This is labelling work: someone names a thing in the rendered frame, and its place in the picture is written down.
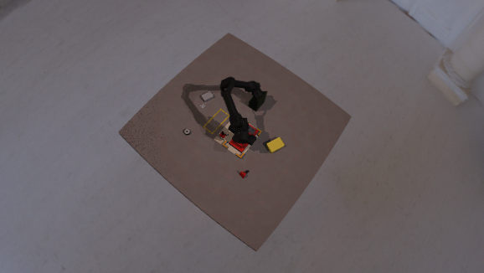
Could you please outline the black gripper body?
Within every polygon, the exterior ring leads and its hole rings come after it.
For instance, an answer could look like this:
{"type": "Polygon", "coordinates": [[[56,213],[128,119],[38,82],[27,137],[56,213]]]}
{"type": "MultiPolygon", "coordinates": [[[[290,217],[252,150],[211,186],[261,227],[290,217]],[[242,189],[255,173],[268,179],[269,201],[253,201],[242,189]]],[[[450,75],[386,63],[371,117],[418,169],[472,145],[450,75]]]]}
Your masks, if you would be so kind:
{"type": "MultiPolygon", "coordinates": [[[[229,126],[229,130],[231,132],[234,132],[234,130],[233,130],[233,128],[232,128],[231,125],[229,126]]],[[[252,135],[249,135],[249,142],[248,142],[248,144],[252,145],[255,142],[255,140],[256,140],[256,136],[254,136],[253,134],[252,135]]]]}

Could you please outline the yellow rectangular block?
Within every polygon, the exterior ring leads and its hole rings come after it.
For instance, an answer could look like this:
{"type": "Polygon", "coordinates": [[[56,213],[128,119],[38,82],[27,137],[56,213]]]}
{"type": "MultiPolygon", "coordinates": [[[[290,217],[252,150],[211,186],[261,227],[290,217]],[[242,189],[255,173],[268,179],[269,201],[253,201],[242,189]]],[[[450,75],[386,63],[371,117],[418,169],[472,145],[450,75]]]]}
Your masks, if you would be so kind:
{"type": "Polygon", "coordinates": [[[283,148],[285,146],[285,144],[278,137],[274,141],[267,143],[266,146],[269,149],[270,153],[273,153],[273,152],[276,152],[277,150],[283,148]]]}

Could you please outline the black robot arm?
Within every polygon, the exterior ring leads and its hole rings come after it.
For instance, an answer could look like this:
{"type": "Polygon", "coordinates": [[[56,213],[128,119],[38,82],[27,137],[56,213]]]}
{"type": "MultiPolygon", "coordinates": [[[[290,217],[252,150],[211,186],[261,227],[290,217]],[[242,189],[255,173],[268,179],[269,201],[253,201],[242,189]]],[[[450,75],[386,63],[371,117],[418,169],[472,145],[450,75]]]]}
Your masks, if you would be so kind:
{"type": "Polygon", "coordinates": [[[233,77],[226,78],[221,81],[220,89],[222,92],[220,93],[224,99],[225,105],[227,106],[229,112],[229,122],[232,126],[235,134],[232,137],[232,140],[237,143],[248,143],[249,142],[249,123],[247,118],[242,118],[241,114],[237,111],[234,101],[231,97],[231,90],[234,87],[245,88],[245,91],[251,92],[254,99],[261,98],[264,93],[260,88],[260,84],[255,81],[244,82],[235,80],[233,77]],[[226,90],[224,90],[227,88],[226,90]],[[236,127],[239,127],[236,129],[236,127]]]}

